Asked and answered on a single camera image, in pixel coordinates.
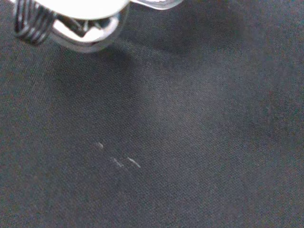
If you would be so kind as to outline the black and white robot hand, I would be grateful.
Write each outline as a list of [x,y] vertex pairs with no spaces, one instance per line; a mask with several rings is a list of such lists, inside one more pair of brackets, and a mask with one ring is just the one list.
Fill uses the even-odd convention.
[[81,53],[108,47],[120,34],[128,0],[11,0],[16,38],[37,46],[47,38]]

